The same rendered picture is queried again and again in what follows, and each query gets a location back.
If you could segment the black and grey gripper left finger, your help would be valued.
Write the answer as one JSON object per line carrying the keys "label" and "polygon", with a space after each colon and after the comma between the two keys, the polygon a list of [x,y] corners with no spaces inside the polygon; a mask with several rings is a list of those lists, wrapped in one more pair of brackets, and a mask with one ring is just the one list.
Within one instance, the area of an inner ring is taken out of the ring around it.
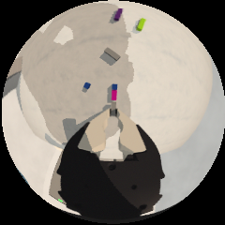
{"label": "black and grey gripper left finger", "polygon": [[62,175],[66,166],[76,160],[90,159],[91,153],[96,153],[98,158],[100,157],[100,152],[106,147],[104,129],[108,126],[109,117],[111,108],[87,122],[70,138],[63,151],[57,174]]}

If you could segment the magenta block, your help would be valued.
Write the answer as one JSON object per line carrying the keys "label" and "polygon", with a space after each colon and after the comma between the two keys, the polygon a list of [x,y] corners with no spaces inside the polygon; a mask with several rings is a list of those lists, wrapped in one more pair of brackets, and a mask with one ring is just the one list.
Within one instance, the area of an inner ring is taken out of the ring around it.
{"label": "magenta block", "polygon": [[112,90],[112,100],[116,100],[117,90]]}

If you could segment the purple rod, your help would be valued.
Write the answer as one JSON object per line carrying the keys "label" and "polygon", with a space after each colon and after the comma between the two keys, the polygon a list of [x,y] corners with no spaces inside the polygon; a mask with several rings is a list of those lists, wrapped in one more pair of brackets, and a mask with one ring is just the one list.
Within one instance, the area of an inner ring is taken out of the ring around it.
{"label": "purple rod", "polygon": [[116,14],[115,14],[115,16],[114,16],[114,20],[115,20],[115,21],[119,21],[122,12],[123,12],[123,9],[122,9],[122,8],[119,8],[119,9],[117,10],[117,12],[116,12]]}

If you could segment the lime green rod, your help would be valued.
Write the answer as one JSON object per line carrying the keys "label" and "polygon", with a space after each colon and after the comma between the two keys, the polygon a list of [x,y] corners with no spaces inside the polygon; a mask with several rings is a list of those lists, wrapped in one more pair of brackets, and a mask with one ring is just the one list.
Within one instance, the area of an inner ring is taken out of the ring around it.
{"label": "lime green rod", "polygon": [[146,21],[146,19],[141,18],[141,20],[140,20],[140,22],[139,22],[138,27],[137,27],[136,30],[138,30],[138,31],[141,32],[143,30],[143,26],[144,26],[145,21]]}

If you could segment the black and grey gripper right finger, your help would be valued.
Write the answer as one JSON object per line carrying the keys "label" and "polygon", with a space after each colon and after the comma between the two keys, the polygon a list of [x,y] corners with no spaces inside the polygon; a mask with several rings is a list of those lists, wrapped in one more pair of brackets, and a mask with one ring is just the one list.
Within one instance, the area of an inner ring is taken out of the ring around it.
{"label": "black and grey gripper right finger", "polygon": [[118,119],[120,135],[118,149],[123,153],[123,160],[131,154],[134,161],[141,161],[152,166],[160,179],[165,177],[161,166],[161,158],[153,140],[147,133],[118,108],[115,111]]}

